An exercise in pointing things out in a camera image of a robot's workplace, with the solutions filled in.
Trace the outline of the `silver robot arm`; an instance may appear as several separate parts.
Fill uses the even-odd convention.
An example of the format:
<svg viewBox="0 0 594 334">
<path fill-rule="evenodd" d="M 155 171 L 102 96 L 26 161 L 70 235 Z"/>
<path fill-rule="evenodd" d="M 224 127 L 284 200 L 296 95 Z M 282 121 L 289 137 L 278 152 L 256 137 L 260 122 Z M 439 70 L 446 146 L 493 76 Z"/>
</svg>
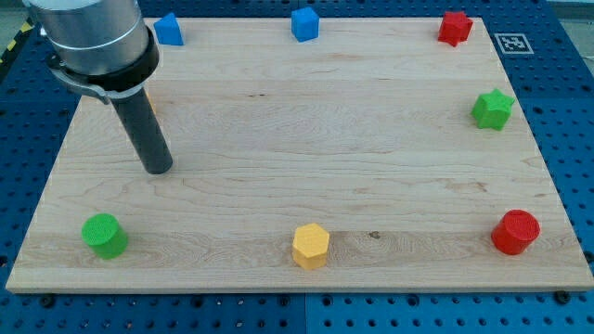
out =
<svg viewBox="0 0 594 334">
<path fill-rule="evenodd" d="M 159 50 L 136 0 L 27 0 L 55 53 L 48 67 L 70 91 L 108 104 L 142 90 Z"/>
</svg>

